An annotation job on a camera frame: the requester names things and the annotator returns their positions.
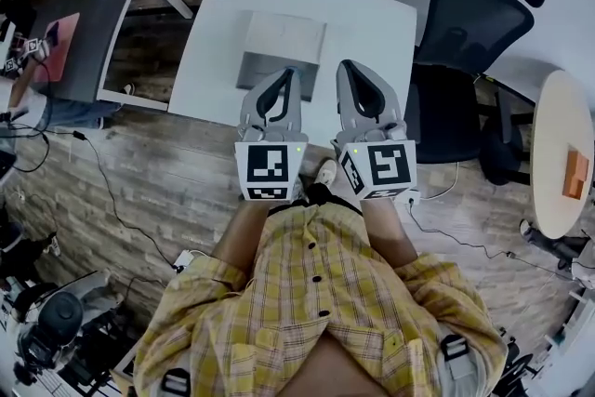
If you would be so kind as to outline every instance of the person sitting at desk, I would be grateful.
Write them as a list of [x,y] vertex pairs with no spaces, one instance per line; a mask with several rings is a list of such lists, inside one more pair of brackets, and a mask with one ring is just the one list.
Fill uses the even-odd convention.
[[[11,112],[27,111],[12,123],[15,136],[30,136],[35,133],[34,129],[43,130],[48,126],[102,129],[105,118],[111,117],[122,108],[122,104],[109,101],[84,103],[69,99],[48,99],[46,95],[30,88],[30,84],[35,69],[39,67],[39,62],[49,56],[49,50],[42,48],[34,55],[37,61],[29,58],[22,75],[16,81],[0,76],[0,105],[7,105]],[[2,94],[7,91],[10,91],[10,97],[3,98]],[[134,95],[134,84],[127,84],[121,92]]]

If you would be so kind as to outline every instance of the black cable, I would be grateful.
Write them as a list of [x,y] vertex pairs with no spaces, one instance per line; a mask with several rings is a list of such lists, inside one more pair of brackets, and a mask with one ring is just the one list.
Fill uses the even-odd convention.
[[21,169],[19,167],[16,167],[15,165],[13,165],[12,167],[16,170],[18,170],[19,172],[23,172],[24,174],[30,174],[32,172],[35,172],[37,169],[39,169],[39,167],[41,167],[44,162],[46,161],[47,157],[49,156],[49,139],[47,138],[45,133],[41,133],[41,137],[44,140],[44,142],[46,143],[46,154],[44,154],[44,158],[41,160],[41,162],[36,165],[35,167],[33,167],[32,169]]
[[128,283],[128,286],[126,287],[126,293],[124,294],[124,301],[122,301],[122,303],[126,303],[126,301],[128,300],[128,294],[130,293],[130,287],[132,286],[132,284],[134,282],[143,282],[143,283],[158,283],[159,285],[161,285],[164,289],[166,288],[166,286],[161,283],[159,280],[146,280],[144,278],[139,278],[138,276],[133,276],[130,279],[130,282]]
[[81,139],[81,140],[85,140],[86,142],[89,143],[89,146],[91,146],[91,149],[93,149],[93,152],[95,153],[95,156],[97,157],[97,166],[99,168],[99,172],[101,173],[101,175],[103,176],[103,178],[105,179],[105,185],[107,186],[108,189],[108,193],[110,194],[110,197],[112,197],[112,205],[113,205],[113,214],[115,215],[115,217],[118,219],[118,221],[122,224],[123,227],[132,230],[132,231],[136,231],[136,232],[140,232],[142,233],[145,237],[147,237],[149,240],[152,241],[152,244],[155,245],[155,249],[157,250],[157,252],[159,252],[159,255],[161,255],[161,258],[164,259],[164,261],[175,271],[179,272],[179,267],[177,267],[176,265],[174,265],[171,261],[169,261],[167,259],[167,257],[163,254],[163,252],[161,251],[161,248],[159,248],[159,245],[157,244],[157,242],[155,242],[155,239],[152,238],[147,232],[145,232],[143,229],[141,229],[140,227],[136,227],[136,226],[131,226],[128,225],[127,223],[125,223],[120,216],[118,215],[118,209],[116,207],[116,202],[115,202],[115,196],[113,195],[112,192],[112,188],[110,187],[110,182],[108,181],[108,177],[105,175],[105,172],[103,172],[103,167],[101,167],[101,161],[99,159],[99,153],[97,152],[97,149],[95,149],[95,146],[93,145],[93,143],[83,134],[79,133],[78,131],[74,131],[73,136],[75,138]]
[[47,131],[47,128],[49,127],[49,124],[50,124],[51,119],[52,119],[52,113],[54,112],[54,103],[52,102],[53,98],[52,98],[52,88],[51,88],[52,82],[51,82],[51,77],[50,77],[50,74],[49,74],[49,69],[47,68],[46,63],[44,61],[40,61],[36,57],[31,57],[31,58],[33,58],[35,61],[37,61],[37,63],[39,65],[41,65],[44,68],[44,70],[46,70],[46,77],[47,77],[47,79],[46,79],[46,86],[47,86],[47,95],[46,95],[46,97],[47,97],[47,120],[46,120],[46,124],[44,125],[44,128],[41,129],[41,130],[37,129],[36,127],[30,127],[29,126],[30,129],[35,129],[37,131],[37,134],[36,135],[32,135],[32,136],[24,136],[24,138],[26,138],[26,139],[33,139],[33,138],[36,138],[37,136],[39,136],[40,134],[44,134]]
[[498,255],[506,254],[506,252],[501,251],[501,252],[496,253],[492,257],[490,257],[490,254],[488,253],[487,248],[485,247],[485,245],[466,244],[465,242],[459,241],[455,236],[451,235],[450,233],[443,232],[442,230],[437,230],[437,229],[422,229],[421,228],[421,225],[419,225],[419,222],[417,221],[417,219],[413,216],[412,208],[413,208],[413,205],[410,205],[409,206],[409,215],[411,216],[411,218],[413,219],[413,221],[416,223],[417,227],[422,232],[424,232],[424,233],[441,233],[442,235],[445,235],[447,237],[452,238],[459,245],[470,246],[471,248],[482,248],[483,249],[483,253],[485,253],[485,255],[488,257],[488,259],[496,258]]
[[[507,258],[516,259],[517,261],[520,261],[521,263],[525,263],[526,265],[532,266],[534,268],[538,268],[538,269],[543,270],[543,271],[547,271],[548,273],[555,274],[556,276],[559,276],[559,277],[563,278],[564,280],[571,281],[571,282],[574,281],[574,280],[577,280],[580,284],[583,285],[583,287],[586,288],[586,286],[583,284],[583,282],[579,278],[569,278],[568,276],[563,275],[561,273],[557,273],[555,271],[549,270],[549,269],[547,269],[545,267],[542,267],[540,265],[535,265],[535,263],[531,263],[531,262],[526,261],[526,260],[524,260],[522,258],[518,258],[514,252],[511,252],[511,251],[505,252],[504,250],[500,250],[495,255],[490,256],[489,253],[488,253],[488,251],[487,251],[487,248],[484,245],[466,244],[465,242],[461,242],[461,241],[457,240],[456,237],[454,237],[450,233],[443,232],[442,230],[438,230],[438,229],[423,229],[421,227],[421,225],[419,225],[419,222],[417,221],[417,219],[413,215],[413,204],[410,204],[409,205],[409,215],[411,216],[411,218],[413,219],[413,221],[416,223],[417,227],[422,232],[424,232],[424,233],[441,233],[444,236],[447,236],[449,238],[452,238],[459,245],[469,246],[471,248],[482,248],[483,249],[483,252],[488,257],[488,259],[494,259],[494,258],[496,258],[496,257],[498,257],[500,255],[506,255]],[[591,267],[587,267],[587,266],[583,265],[582,263],[579,263],[578,261],[575,261],[574,263],[578,263],[581,267],[591,269]]]

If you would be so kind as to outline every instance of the power strip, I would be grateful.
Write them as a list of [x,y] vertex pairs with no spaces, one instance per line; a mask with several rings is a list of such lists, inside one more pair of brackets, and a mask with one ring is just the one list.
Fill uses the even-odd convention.
[[178,259],[174,263],[174,266],[186,268],[188,265],[191,264],[194,258],[195,255],[193,255],[190,250],[182,250],[182,253],[179,254]]

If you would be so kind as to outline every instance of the white table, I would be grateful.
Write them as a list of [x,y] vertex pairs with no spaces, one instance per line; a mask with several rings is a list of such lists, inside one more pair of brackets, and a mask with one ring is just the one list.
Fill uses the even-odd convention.
[[203,0],[176,76],[168,111],[231,126],[245,90],[236,88],[252,12],[326,24],[311,102],[302,101],[302,132],[329,147],[340,131],[336,71],[360,61],[395,90],[404,114],[416,37],[416,10],[392,0]]
[[[531,144],[531,193],[539,230],[565,235],[578,220],[593,177],[593,124],[582,86],[567,72],[546,79],[535,107]],[[579,200],[562,195],[568,149],[588,158],[588,176]]]

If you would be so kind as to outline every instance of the round white table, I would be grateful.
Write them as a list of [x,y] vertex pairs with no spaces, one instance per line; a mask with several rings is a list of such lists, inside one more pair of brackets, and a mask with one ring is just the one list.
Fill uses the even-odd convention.
[[[546,79],[535,106],[531,144],[531,193],[535,220],[549,238],[560,238],[575,225],[593,178],[593,123],[583,87],[564,71]],[[562,195],[568,152],[588,158],[580,199]]]

